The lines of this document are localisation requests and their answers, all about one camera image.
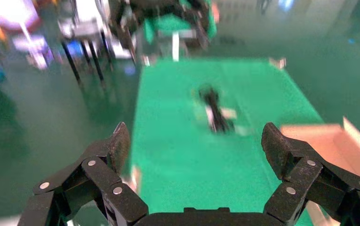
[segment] green tabletop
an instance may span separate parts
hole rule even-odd
[[[198,89],[215,87],[234,109],[236,132],[214,134]],[[265,159],[264,125],[322,119],[285,71],[266,60],[159,61],[145,68],[131,163],[142,173],[150,212],[184,207],[262,212],[280,181]],[[306,213],[298,225],[311,225]]]
[[[184,5],[189,5],[186,0],[180,0]],[[206,2],[211,6],[211,1],[206,0]],[[162,16],[157,19],[147,19],[144,24],[145,38],[148,42],[152,42],[155,36],[156,31],[169,34],[179,30],[189,30],[191,26],[189,23],[181,20],[175,15]],[[213,18],[212,10],[209,13],[209,28],[208,28],[208,38],[212,39],[217,33],[217,27]]]

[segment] black table leg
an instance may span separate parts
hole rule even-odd
[[[96,57],[96,53],[95,53],[95,49],[94,49],[94,45],[93,45],[92,41],[88,41],[88,45],[90,46],[91,55],[92,55],[94,63],[95,63],[96,71],[98,72],[99,80],[103,84],[104,76],[102,75],[101,67],[99,66],[98,58]]]
[[[108,62],[111,64],[112,63],[112,59],[111,59],[111,55],[109,54],[109,49],[106,43],[106,38],[105,38],[105,33],[101,32],[101,37],[102,37],[102,43],[104,45],[104,49],[106,52],[106,56],[108,57]]]
[[[87,49],[86,49],[86,45],[84,45],[84,42],[80,42],[81,44],[81,49],[83,50],[83,54],[84,54],[84,57],[86,58],[87,60],[87,64],[89,66],[91,66],[91,61],[90,61],[90,57],[88,56],[88,52],[87,52]]]
[[[64,41],[62,41],[62,47],[64,48],[66,57],[68,58],[70,67],[72,68],[72,71],[74,73],[74,76],[76,77],[76,80],[79,84],[81,84],[81,80],[80,80],[80,76],[79,76],[79,72],[77,72],[76,66],[74,65],[72,56],[70,55],[69,49],[67,48],[67,45]]]

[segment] light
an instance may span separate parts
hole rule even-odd
[[[38,20],[32,0],[0,0],[0,24],[19,29],[19,23],[31,24]]]
[[[285,12],[289,11],[293,6],[294,0],[279,0],[278,6]]]

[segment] black object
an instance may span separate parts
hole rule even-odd
[[[64,41],[62,41],[61,44],[62,44],[62,47],[64,48],[66,57],[68,58],[68,61],[69,61],[70,67],[72,68],[73,74],[76,77],[77,83],[81,84],[81,79],[80,79],[80,76],[79,76],[79,72],[76,69],[76,65],[73,62],[73,58],[70,55],[69,49],[68,49],[68,47],[67,47],[67,45],[66,45],[66,43]]]
[[[112,33],[118,37],[122,47],[130,50],[134,62],[136,61],[135,48],[131,36],[148,18],[173,14],[195,28],[200,45],[206,47],[208,44],[206,34],[209,27],[209,5],[205,0],[187,1],[190,7],[180,4],[178,0],[110,0],[109,27]],[[122,23],[126,5],[131,7],[133,14]]]
[[[214,132],[226,132],[233,127],[230,121],[224,118],[218,106],[219,95],[212,87],[199,90],[200,97],[206,102],[213,113],[213,123],[211,125]]]
[[[91,67],[91,60],[90,57],[88,56],[86,45],[82,41],[80,42],[80,45],[81,45],[81,50],[83,50],[84,57],[86,58],[87,64],[89,67]]]
[[[111,63],[111,58],[109,56],[109,51],[106,47],[106,43],[105,43],[105,36],[102,37],[103,38],[103,42],[104,42],[104,49],[106,50],[107,52],[107,55],[108,55],[108,61],[109,63]],[[87,49],[86,49],[86,46],[83,42],[86,42],[88,44],[88,46],[90,47],[90,51],[91,51],[91,56],[93,58],[93,61],[94,61],[94,64],[95,64],[95,67],[96,67],[96,71],[98,73],[98,78],[101,82],[101,84],[104,86],[104,76],[102,74],[102,71],[101,71],[101,66],[99,65],[99,61],[98,61],[98,57],[96,56],[96,51],[95,51],[95,48],[94,48],[94,45],[92,44],[92,41],[91,40],[87,40],[87,39],[78,39],[77,41],[80,42],[81,44],[81,49],[83,50],[83,53],[84,53],[84,57],[87,61],[87,64],[89,67],[91,67],[91,60],[90,60],[90,57],[87,53]],[[66,45],[66,39],[63,39],[61,41],[61,44],[62,44],[62,47],[64,48],[64,51],[65,51],[65,55],[69,61],[69,64],[70,64],[70,67],[72,68],[72,71],[74,73],[74,76],[76,77],[76,80],[79,84],[81,84],[81,79],[80,79],[80,76],[79,76],[79,72],[76,68],[76,65],[74,64],[74,61],[73,61],[73,58],[69,52],[69,49]]]
[[[104,84],[104,76],[102,75],[101,67],[99,66],[98,58],[96,57],[94,44],[92,43],[92,41],[90,40],[88,41],[88,46],[90,47],[91,55],[94,60],[94,64],[96,67],[96,72],[98,73],[99,80],[101,81],[102,84]]]
[[[75,163],[38,183],[18,225],[63,226],[94,200],[111,226],[291,226],[311,200],[342,226],[360,226],[360,177],[328,163],[307,142],[283,136],[272,123],[264,127],[262,147],[282,184],[263,213],[184,208],[148,215],[148,206],[118,176],[129,145],[120,123],[110,138],[91,144]]]

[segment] green table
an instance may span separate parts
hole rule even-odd
[[[201,86],[235,109],[238,132],[208,127]],[[184,207],[262,212],[280,184],[260,140],[264,125],[321,123],[285,71],[266,60],[160,60],[141,77],[131,163],[142,172],[141,197],[150,212]],[[298,225],[311,225],[305,212]]]

